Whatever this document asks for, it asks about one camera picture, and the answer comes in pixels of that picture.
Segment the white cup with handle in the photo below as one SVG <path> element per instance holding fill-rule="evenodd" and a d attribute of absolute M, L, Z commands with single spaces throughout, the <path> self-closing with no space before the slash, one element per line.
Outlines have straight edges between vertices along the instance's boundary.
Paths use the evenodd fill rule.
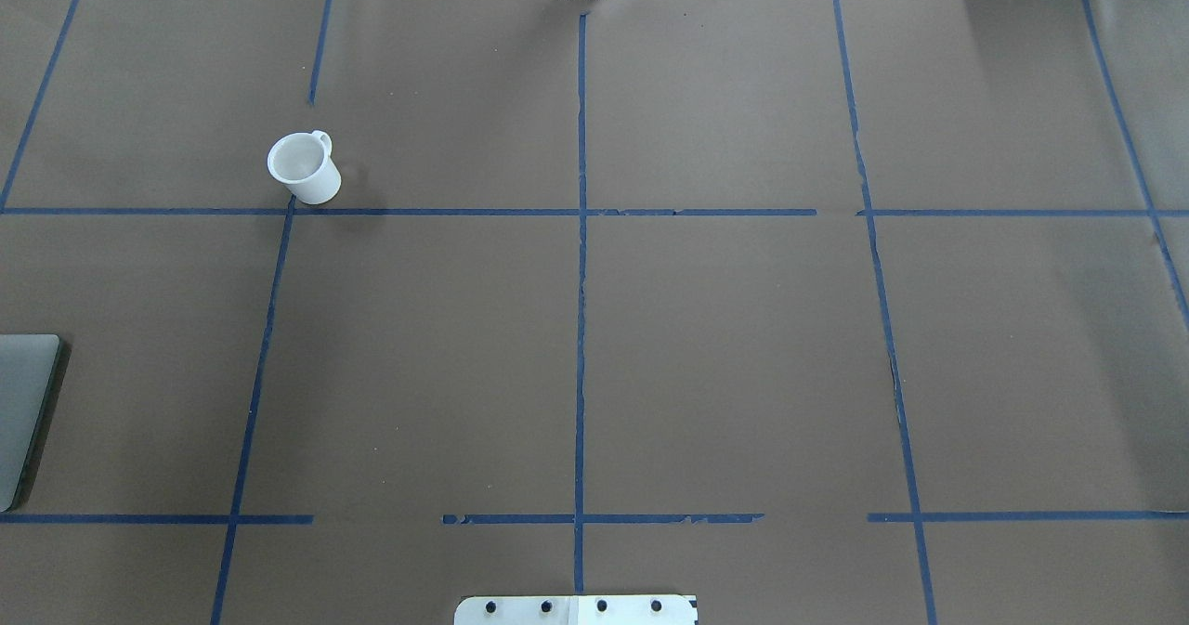
<path fill-rule="evenodd" d="M 332 159 L 331 134 L 321 130 L 283 135 L 268 152 L 268 172 L 307 206 L 336 196 L 342 176 Z"/>

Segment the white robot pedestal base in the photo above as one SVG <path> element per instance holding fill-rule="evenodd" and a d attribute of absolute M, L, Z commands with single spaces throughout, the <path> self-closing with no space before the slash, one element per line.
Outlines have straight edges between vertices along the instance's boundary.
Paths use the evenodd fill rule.
<path fill-rule="evenodd" d="M 679 594 L 471 596 L 454 624 L 698 624 L 696 598 Z"/>

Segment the grey closed laptop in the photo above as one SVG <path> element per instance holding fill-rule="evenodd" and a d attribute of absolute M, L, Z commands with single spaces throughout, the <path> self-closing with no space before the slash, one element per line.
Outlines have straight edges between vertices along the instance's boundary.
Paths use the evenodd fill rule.
<path fill-rule="evenodd" d="M 59 366 L 56 334 L 1 336 L 1 511 L 18 506 Z"/>

